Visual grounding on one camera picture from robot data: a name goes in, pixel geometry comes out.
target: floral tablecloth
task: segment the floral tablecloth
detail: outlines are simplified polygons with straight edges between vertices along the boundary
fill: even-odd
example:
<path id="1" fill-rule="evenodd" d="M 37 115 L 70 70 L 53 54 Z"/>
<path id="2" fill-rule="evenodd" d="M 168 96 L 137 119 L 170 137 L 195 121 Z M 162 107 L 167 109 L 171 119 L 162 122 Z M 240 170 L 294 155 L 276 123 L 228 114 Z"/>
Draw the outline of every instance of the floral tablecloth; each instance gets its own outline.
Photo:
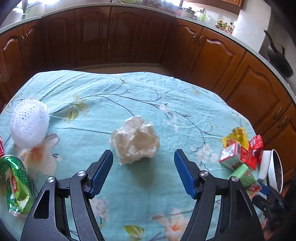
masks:
<path id="1" fill-rule="evenodd" d="M 13 108 L 26 98 L 47 104 L 49 130 L 41 146 L 19 150 L 9 121 Z M 175 150 L 183 149 L 201 170 L 228 178 L 231 171 L 219 163 L 221 137 L 238 126 L 246 129 L 249 139 L 255 135 L 249 121 L 216 94 L 149 72 L 43 72 L 32 77 L 6 106 L 0 115 L 0 136 L 6 154 L 30 164 L 29 182 L 36 196 L 48 176 L 69 178 L 97 161 L 110 149 L 112 131 L 133 115 L 153 122 L 160 138 L 157 156 L 119 165 L 114 155 L 102 191 L 91 201 L 94 214 L 106 241 L 178 241 L 195 201 L 186 194 L 177 173 Z M 215 233 L 219 200 L 216 197 L 208 238 Z M 78 239 L 69 199 L 67 215 L 72 237 Z M 0 219 L 20 240 L 25 218 L 8 213 L 4 196 L 0 197 Z"/>

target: yellow snack bag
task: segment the yellow snack bag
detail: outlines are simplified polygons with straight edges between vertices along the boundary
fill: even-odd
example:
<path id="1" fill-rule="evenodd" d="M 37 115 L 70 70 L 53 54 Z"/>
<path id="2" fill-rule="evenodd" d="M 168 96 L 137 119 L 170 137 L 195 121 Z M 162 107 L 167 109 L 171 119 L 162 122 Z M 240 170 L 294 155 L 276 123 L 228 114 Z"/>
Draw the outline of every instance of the yellow snack bag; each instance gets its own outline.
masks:
<path id="1" fill-rule="evenodd" d="M 223 148 L 226 148 L 235 142 L 238 142 L 247 150 L 249 149 L 248 136 L 244 128 L 241 126 L 234 128 L 228 136 L 222 138 Z"/>

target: metal pivot bolt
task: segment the metal pivot bolt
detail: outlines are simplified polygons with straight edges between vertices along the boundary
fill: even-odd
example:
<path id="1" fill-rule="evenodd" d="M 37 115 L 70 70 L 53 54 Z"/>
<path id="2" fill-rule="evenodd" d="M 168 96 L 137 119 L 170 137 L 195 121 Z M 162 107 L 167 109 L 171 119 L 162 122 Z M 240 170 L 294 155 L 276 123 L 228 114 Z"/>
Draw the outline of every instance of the metal pivot bolt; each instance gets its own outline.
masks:
<path id="1" fill-rule="evenodd" d="M 238 182 L 238 181 L 239 181 L 239 178 L 236 177 L 236 176 L 232 176 L 232 177 L 231 177 L 231 180 L 233 180 L 234 182 Z"/>
<path id="2" fill-rule="evenodd" d="M 49 178 L 47 179 L 47 181 L 48 181 L 49 183 L 52 183 L 52 182 L 54 181 L 54 177 L 49 177 Z"/>
<path id="3" fill-rule="evenodd" d="M 85 174 L 86 174 L 85 171 L 79 171 L 79 172 L 77 173 L 77 175 L 78 175 L 79 177 L 83 177 Z"/>
<path id="4" fill-rule="evenodd" d="M 207 177 L 209 175 L 209 173 L 207 171 L 201 171 L 200 174 L 203 176 L 203 177 Z"/>

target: countertop edge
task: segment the countertop edge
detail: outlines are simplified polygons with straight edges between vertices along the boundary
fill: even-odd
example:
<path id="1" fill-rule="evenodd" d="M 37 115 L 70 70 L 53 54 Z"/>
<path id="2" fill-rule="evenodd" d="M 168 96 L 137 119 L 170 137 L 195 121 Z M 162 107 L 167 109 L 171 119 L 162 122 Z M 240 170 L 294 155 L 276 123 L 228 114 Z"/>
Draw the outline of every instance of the countertop edge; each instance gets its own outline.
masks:
<path id="1" fill-rule="evenodd" d="M 31 18 L 25 18 L 23 20 L 17 21 L 15 23 L 9 24 L 7 26 L 5 26 L 4 28 L 0 29 L 0 35 L 2 35 L 3 33 L 7 32 L 8 30 L 15 28 L 21 24 L 30 22 L 30 21 L 34 21 L 43 17 L 47 17 L 59 12 L 63 12 L 63 11 L 67 11 L 67 10 L 71 10 L 71 9 L 76 9 L 76 8 L 81 8 L 81 7 L 90 7 L 90 6 L 111 6 L 111 7 L 115 7 L 115 6 L 121 6 L 121 7 L 133 7 L 133 8 L 140 8 L 140 9 L 145 9 L 145 10 L 151 10 L 151 11 L 155 11 L 155 12 L 159 12 L 159 13 L 163 13 L 178 19 L 182 19 L 188 22 L 192 22 L 198 25 L 201 25 L 203 27 L 206 27 L 208 29 L 211 29 L 227 38 L 229 38 L 230 40 L 236 42 L 237 44 L 241 45 L 243 48 L 245 48 L 247 51 L 249 51 L 252 55 L 254 55 L 258 60 L 260 60 L 263 64 L 265 64 L 266 67 L 268 67 L 273 74 L 278 78 L 278 80 L 282 83 L 282 85 L 285 87 L 285 89 L 287 90 L 287 92 L 290 94 L 291 98 L 294 101 L 294 104 L 296 105 L 296 96 L 293 93 L 291 87 L 289 86 L 289 84 L 284 80 L 284 78 L 280 75 L 280 73 L 263 57 L 261 56 L 258 52 L 256 52 L 255 50 L 253 50 L 250 46 L 248 46 L 247 44 L 245 44 L 244 42 L 242 42 L 241 40 L 235 38 L 232 35 L 227 34 L 226 32 L 215 28 L 214 26 L 211 26 L 209 24 L 206 24 L 204 22 L 201 21 L 197 21 L 194 19 L 190 19 L 190 18 L 186 18 L 186 17 L 182 17 L 182 16 L 177 16 L 174 14 L 171 14 L 169 12 L 166 11 L 162 11 L 156 8 L 152 8 L 152 7 L 147 7 L 147 6 L 142 6 L 142 5 L 135 5 L 135 4 L 125 4 L 125 3 L 89 3 L 89 4 L 81 4 L 81 5 L 76 5 L 76 6 L 70 6 L 67 8 L 62 8 L 62 9 L 58 9 L 56 11 L 53 12 L 49 12 L 46 13 L 44 15 L 40 15 L 40 16 L 35 16 L 35 17 L 31 17 Z"/>

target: white wall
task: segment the white wall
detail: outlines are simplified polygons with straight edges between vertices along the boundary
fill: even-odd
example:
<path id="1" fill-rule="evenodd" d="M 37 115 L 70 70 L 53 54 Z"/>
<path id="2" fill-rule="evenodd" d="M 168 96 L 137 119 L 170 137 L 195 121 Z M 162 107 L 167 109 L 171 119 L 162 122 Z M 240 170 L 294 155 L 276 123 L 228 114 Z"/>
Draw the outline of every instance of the white wall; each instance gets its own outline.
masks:
<path id="1" fill-rule="evenodd" d="M 245 0 L 232 35 L 259 52 L 270 14 L 271 7 L 264 0 Z"/>
<path id="2" fill-rule="evenodd" d="M 281 45 L 285 48 L 285 57 L 291 65 L 294 75 L 287 79 L 287 83 L 290 85 L 294 94 L 296 94 L 296 47 L 288 34 L 285 26 L 283 26 L 275 17 L 274 13 L 271 12 L 270 23 L 267 29 L 270 34 L 274 45 L 278 51 L 281 52 Z M 267 47 L 270 44 L 267 37 L 265 37 L 262 47 L 259 51 L 264 58 L 268 59 Z"/>
<path id="3" fill-rule="evenodd" d="M 182 7 L 185 8 L 189 8 L 192 7 L 193 11 L 196 11 L 197 8 L 202 7 L 205 9 L 204 14 L 207 13 L 207 11 L 211 11 L 211 12 L 215 12 L 217 14 L 219 14 L 219 18 L 218 19 L 222 19 L 223 16 L 230 18 L 232 20 L 232 22 L 237 20 L 238 15 L 225 11 L 223 9 L 220 8 L 216 8 L 216 7 L 212 7 L 212 6 L 208 6 L 208 5 L 203 5 L 203 4 L 199 4 L 199 3 L 193 3 L 193 2 L 183 2 Z"/>

